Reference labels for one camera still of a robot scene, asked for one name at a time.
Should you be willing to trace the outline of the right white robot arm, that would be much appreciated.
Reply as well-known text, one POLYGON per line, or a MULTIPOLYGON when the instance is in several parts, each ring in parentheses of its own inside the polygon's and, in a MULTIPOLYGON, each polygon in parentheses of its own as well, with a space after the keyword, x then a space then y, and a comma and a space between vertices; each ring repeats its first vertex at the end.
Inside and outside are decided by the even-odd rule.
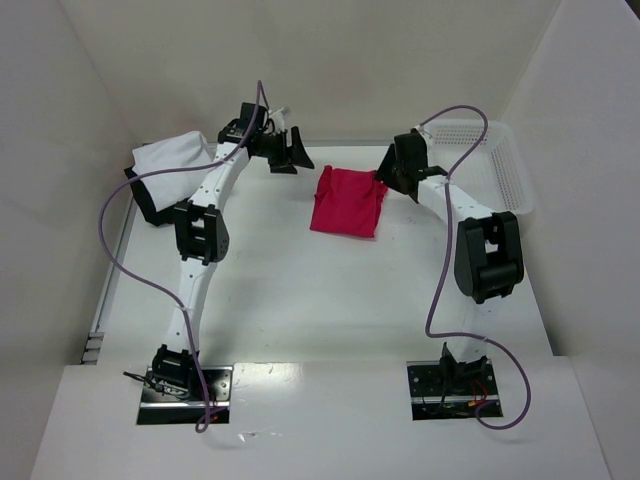
POLYGON ((375 175, 385 186, 431 210, 447 230, 443 267, 425 323, 427 337, 443 342, 439 368, 444 392, 487 372, 489 346, 524 372, 517 357, 489 338, 482 325, 493 315, 496 301, 510 296, 524 279, 518 219, 510 211, 481 204, 456 186, 452 174, 459 165, 431 165, 425 136, 412 129, 394 137, 375 175), (457 331, 436 332, 433 324, 448 279, 469 303, 471 318, 457 331))

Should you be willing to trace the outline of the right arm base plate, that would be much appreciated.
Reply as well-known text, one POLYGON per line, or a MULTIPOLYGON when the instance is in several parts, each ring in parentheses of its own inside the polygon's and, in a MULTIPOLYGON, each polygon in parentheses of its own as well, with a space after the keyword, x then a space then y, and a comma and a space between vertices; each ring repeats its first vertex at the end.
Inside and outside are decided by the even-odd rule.
POLYGON ((445 380, 437 361, 410 362, 407 378, 414 421, 474 419, 503 416, 491 362, 480 373, 445 380))

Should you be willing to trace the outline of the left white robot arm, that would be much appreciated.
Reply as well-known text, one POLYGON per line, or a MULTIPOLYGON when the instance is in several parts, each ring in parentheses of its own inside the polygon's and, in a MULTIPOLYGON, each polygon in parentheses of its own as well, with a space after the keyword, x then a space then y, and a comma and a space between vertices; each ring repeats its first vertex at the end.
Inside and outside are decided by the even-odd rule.
POLYGON ((180 256, 178 301, 151 370, 156 381, 184 390, 197 400, 210 390, 198 373, 199 329, 212 276, 230 247, 223 212, 233 186, 254 156, 265 158, 276 174, 314 167, 299 128, 286 125, 289 114, 287 107, 269 110, 244 103, 240 116, 219 132, 215 167, 188 199, 174 207, 180 256))

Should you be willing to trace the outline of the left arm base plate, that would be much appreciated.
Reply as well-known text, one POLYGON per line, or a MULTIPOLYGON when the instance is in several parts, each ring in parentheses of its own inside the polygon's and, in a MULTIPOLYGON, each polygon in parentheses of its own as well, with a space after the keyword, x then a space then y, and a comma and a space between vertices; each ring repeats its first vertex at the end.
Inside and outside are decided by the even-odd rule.
MULTIPOLYGON (((228 424, 233 367, 205 367, 203 374, 209 391, 210 423, 228 424)), ((194 387, 178 386, 161 380, 148 367, 144 376, 134 378, 143 385, 137 425, 195 425, 205 415, 205 398, 198 377, 194 387)))

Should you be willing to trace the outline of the red t-shirt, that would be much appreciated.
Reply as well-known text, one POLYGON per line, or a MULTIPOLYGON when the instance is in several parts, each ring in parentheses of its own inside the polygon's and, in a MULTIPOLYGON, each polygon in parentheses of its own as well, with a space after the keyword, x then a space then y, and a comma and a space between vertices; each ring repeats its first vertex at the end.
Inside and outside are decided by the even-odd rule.
POLYGON ((314 195, 310 229, 373 239, 388 187, 375 171, 324 167, 314 195))

